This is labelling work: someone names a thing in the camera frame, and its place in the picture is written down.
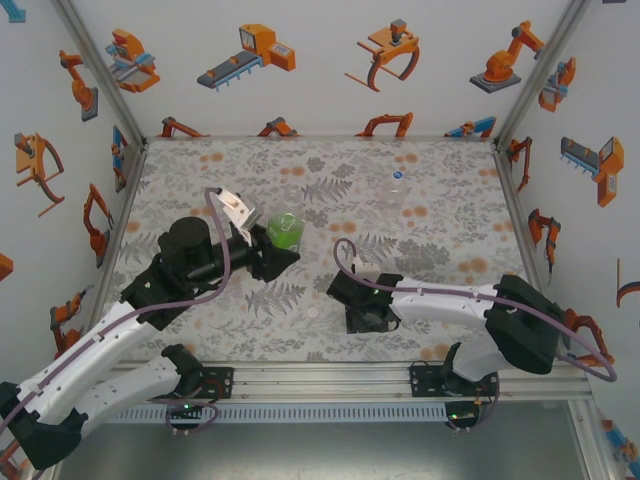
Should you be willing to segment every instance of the water bottle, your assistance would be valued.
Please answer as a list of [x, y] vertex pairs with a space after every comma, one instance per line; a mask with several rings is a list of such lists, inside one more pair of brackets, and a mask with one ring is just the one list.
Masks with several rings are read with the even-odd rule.
[[404, 173], [393, 172], [380, 186], [380, 203], [388, 210], [400, 211], [407, 197], [407, 184]]
[[286, 189], [267, 222], [267, 235], [274, 246], [300, 251], [305, 225], [302, 206], [302, 191], [293, 187]]

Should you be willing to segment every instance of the floral tablecloth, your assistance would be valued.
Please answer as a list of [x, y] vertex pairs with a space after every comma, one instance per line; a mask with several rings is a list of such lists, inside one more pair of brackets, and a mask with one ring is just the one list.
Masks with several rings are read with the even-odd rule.
[[[381, 181], [394, 170], [409, 188], [404, 208], [380, 208]], [[523, 275], [488, 143], [272, 140], [155, 141], [128, 219], [105, 304], [159, 251], [157, 238], [184, 216], [208, 218], [203, 190], [224, 186], [269, 210], [285, 188], [300, 188], [307, 225], [302, 259], [270, 284], [238, 271], [218, 299], [192, 307], [130, 352], [148, 360], [183, 343], [202, 361], [407, 361], [439, 359], [478, 333], [435, 319], [403, 322], [386, 334], [347, 335], [344, 308], [327, 290], [337, 273], [331, 250], [355, 241], [383, 271], [450, 284]]]

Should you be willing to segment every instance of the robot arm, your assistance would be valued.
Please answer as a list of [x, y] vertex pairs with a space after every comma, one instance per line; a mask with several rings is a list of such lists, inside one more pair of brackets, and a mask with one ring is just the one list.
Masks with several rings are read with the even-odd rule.
[[[298, 253], [271, 244], [256, 224], [260, 215], [255, 207], [226, 190], [216, 194], [232, 221], [232, 236], [226, 240], [231, 271], [244, 267], [253, 278], [269, 282], [300, 259]], [[159, 395], [180, 398], [208, 391], [202, 365], [182, 345], [165, 348], [161, 357], [126, 375], [96, 383], [131, 348], [166, 328], [190, 302], [195, 304], [197, 296], [216, 290], [217, 284], [208, 282], [225, 272], [223, 246], [211, 244], [209, 227], [200, 218], [176, 221], [158, 244], [160, 253], [149, 268], [91, 331], [28, 380], [0, 384], [0, 415], [36, 469], [66, 458], [84, 436], [131, 405]], [[175, 302], [183, 303], [176, 308], [171, 306]], [[136, 315], [151, 306], [156, 308]]]
[[[446, 370], [449, 378], [443, 379], [445, 383], [478, 382], [486, 375], [509, 367], [537, 374], [551, 371], [560, 336], [558, 330], [521, 310], [478, 299], [479, 295], [489, 295], [515, 300], [563, 323], [564, 312], [521, 278], [504, 275], [497, 285], [460, 287], [384, 273], [375, 283], [413, 291], [375, 289], [342, 271], [327, 290], [329, 296], [345, 305], [348, 333], [383, 333], [397, 328], [402, 321], [429, 319], [487, 334], [451, 347], [445, 362], [450, 364]], [[425, 293], [415, 289], [424, 289]], [[434, 294], [429, 289], [455, 296]]]

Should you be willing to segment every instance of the white wall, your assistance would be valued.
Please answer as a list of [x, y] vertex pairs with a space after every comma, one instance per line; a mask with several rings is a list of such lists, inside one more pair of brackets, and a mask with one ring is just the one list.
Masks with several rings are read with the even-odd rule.
[[[602, 327], [619, 380], [611, 385], [592, 379], [591, 385], [605, 416], [636, 443], [640, 295], [627, 295], [616, 308], [616, 258], [622, 260], [622, 284], [640, 280], [639, 19], [639, 2], [594, 2], [560, 59], [577, 58], [569, 96], [556, 113], [533, 106], [516, 135], [518, 140], [527, 135], [533, 139], [531, 180], [520, 194], [525, 211], [539, 207], [562, 224], [552, 294], [563, 308], [591, 315]], [[625, 164], [618, 174], [617, 197], [601, 208], [590, 175], [560, 159], [560, 140], [573, 138], [598, 151], [613, 135], [624, 147]], [[522, 165], [513, 174], [519, 182]], [[546, 271], [542, 248], [539, 260]]]
[[[408, 111], [415, 114], [410, 135], [442, 135], [490, 115], [501, 121], [524, 81], [487, 94], [469, 77], [483, 72], [487, 59], [508, 47], [512, 28], [525, 20], [547, 40], [567, 5], [559, 0], [73, 3], [101, 49], [111, 43], [111, 31], [122, 28], [156, 57], [160, 83], [142, 93], [123, 91], [146, 135], [160, 133], [169, 115], [215, 135], [256, 135], [277, 116], [306, 135], [353, 135], [372, 117]], [[380, 72], [380, 93], [345, 77], [350, 72], [366, 78], [371, 54], [356, 42], [397, 18], [420, 38], [421, 58], [413, 74], [401, 82]], [[200, 75], [241, 50], [238, 28], [245, 23], [274, 29], [278, 41], [296, 51], [297, 68], [254, 70], [220, 92], [199, 85]], [[104, 50], [103, 56], [110, 64]], [[526, 80], [534, 64], [533, 52], [525, 47], [515, 71]], [[404, 65], [393, 67], [398, 71]], [[380, 131], [391, 133], [395, 125]]]
[[[77, 53], [74, 43], [49, 2], [18, 3], [27, 11], [26, 23], [9, 24], [4, 11], [0, 16], [0, 253], [14, 262], [14, 272], [0, 282], [0, 381], [17, 383], [53, 360], [49, 309], [89, 284], [99, 286], [102, 270], [96, 269], [82, 222], [89, 183], [98, 187], [116, 221], [125, 195], [114, 189], [111, 136], [117, 121], [103, 92], [98, 117], [83, 123], [71, 76], [58, 56], [60, 49]], [[84, 66], [78, 71], [88, 86], [96, 85]], [[42, 190], [34, 182], [16, 186], [26, 176], [15, 171], [13, 136], [18, 132], [38, 132], [53, 144], [64, 165], [64, 173], [49, 185], [65, 200], [41, 218], [38, 213], [49, 204]], [[48, 154], [44, 163], [48, 174], [55, 171]], [[98, 208], [92, 218], [96, 227], [107, 227]], [[88, 320], [96, 289], [69, 326], [78, 328]]]

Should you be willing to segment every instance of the black mounting plate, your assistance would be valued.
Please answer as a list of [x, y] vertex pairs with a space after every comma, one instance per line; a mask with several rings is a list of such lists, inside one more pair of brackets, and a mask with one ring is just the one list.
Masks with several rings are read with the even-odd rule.
[[192, 398], [208, 398], [214, 400], [231, 398], [232, 390], [233, 368], [204, 367], [202, 369], [202, 387]]
[[468, 382], [467, 386], [456, 389], [455, 394], [445, 389], [442, 378], [442, 365], [412, 365], [409, 367], [409, 382], [411, 385], [411, 395], [414, 398], [424, 397], [471, 397], [478, 395], [477, 386], [482, 384], [486, 387], [487, 392], [484, 395], [494, 397], [496, 394], [497, 375], [492, 373], [484, 377], [480, 382]]

